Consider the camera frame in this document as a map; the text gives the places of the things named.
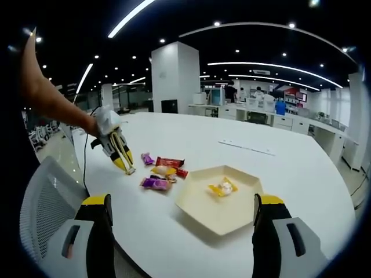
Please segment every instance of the hexagonal plate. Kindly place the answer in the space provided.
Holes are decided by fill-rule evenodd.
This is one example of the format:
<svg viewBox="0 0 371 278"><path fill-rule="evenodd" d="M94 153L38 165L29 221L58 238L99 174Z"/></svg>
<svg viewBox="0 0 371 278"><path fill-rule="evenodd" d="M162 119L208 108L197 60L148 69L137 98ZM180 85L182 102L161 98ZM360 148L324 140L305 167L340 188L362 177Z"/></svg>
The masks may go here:
<svg viewBox="0 0 371 278"><path fill-rule="evenodd" d="M224 177L233 182L238 191L218 197L208 185L217 185ZM259 178L229 166L220 166L190 172L176 205L222 236L253 221L255 193L263 194Z"/></svg>

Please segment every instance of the desk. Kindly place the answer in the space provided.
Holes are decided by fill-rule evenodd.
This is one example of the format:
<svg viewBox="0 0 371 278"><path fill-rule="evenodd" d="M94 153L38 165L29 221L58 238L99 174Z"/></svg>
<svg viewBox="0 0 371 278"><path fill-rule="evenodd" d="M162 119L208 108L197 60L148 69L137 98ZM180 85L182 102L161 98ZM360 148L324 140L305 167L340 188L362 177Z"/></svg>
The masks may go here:
<svg viewBox="0 0 371 278"><path fill-rule="evenodd" d="M204 116L137 113L122 119L137 171L126 176L101 146L90 148L89 136L86 185L92 195L111 194L115 239L153 278L251 277L253 225L218 237L175 205L184 181L178 180L168 194L141 190L140 181L150 175L140 159L144 152L152 158L185 159L188 171L226 164L260 177L263 190L282 198L292 217L300 217L319 236L329 259L354 228L348 189L309 136ZM86 134L74 130L73 137L82 169ZM222 139L269 146L275 156L218 143Z"/></svg>
<svg viewBox="0 0 371 278"><path fill-rule="evenodd" d="M208 106L209 105L197 105L197 107L204 107L204 108ZM223 106L216 106L214 108L219 109L219 118L232 119L232 120L245 120L245 114L241 114L241 112L243 113L258 112L258 113L266 114L272 119L271 125L273 127L290 130L296 133L301 133L301 134L306 134L306 135L308 134L309 125L313 125L316 127L316 132L314 136L316 142L323 148L323 150L327 153L327 155L330 157L330 159L335 165L338 164L341 158L345 140L348 139L348 140L355 142L345 132L339 129L336 129L333 126L329 126L317 120L308 119L308 118L293 115L293 114L286 113L284 116L277 115L274 112L267 112L262 109L246 108L243 104L227 104ZM290 124L282 125L281 123L278 122L279 120L290 121Z"/></svg>

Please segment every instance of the white pillar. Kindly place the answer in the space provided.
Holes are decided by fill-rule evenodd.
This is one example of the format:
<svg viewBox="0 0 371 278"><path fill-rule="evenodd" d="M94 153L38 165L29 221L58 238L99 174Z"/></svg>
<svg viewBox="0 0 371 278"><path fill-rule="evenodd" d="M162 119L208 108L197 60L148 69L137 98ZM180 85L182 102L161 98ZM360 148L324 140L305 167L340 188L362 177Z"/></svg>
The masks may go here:
<svg viewBox="0 0 371 278"><path fill-rule="evenodd" d="M362 74L359 72L350 74L349 79L351 106L348 135L357 144L347 141L343 157L353 169L360 170L368 143L370 100L367 87L362 81Z"/></svg>
<svg viewBox="0 0 371 278"><path fill-rule="evenodd" d="M174 42L152 52L154 112L161 112L161 101L177 100L178 113L187 114L193 94L201 91L198 50Z"/></svg>
<svg viewBox="0 0 371 278"><path fill-rule="evenodd" d="M114 109L114 99L112 96L112 84L103 84L101 89L102 106L110 110Z"/></svg>

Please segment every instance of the red candy wrapper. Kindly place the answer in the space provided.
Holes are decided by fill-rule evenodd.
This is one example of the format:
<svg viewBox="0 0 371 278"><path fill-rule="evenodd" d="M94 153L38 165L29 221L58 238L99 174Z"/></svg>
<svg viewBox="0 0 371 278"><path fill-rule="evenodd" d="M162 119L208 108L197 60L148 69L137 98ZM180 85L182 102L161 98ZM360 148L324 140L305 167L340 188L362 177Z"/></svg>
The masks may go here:
<svg viewBox="0 0 371 278"><path fill-rule="evenodd" d="M179 168L183 166L184 160L170 159L170 158L160 158L156 160L156 166L169 166L172 168Z"/></svg>
<svg viewBox="0 0 371 278"><path fill-rule="evenodd" d="M182 170L182 169L177 169L176 170L176 175L181 178L186 178L188 175L188 171Z"/></svg>

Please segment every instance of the mesh chair back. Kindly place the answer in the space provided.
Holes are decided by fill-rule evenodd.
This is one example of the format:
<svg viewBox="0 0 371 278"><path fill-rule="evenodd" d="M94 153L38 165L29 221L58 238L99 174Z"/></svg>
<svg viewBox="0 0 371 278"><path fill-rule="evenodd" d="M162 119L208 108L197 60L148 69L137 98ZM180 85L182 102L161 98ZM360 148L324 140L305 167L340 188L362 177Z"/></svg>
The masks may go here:
<svg viewBox="0 0 371 278"><path fill-rule="evenodd" d="M22 245L37 264L46 255L49 239L75 217L87 197L52 157L44 159L28 184L20 214Z"/></svg>

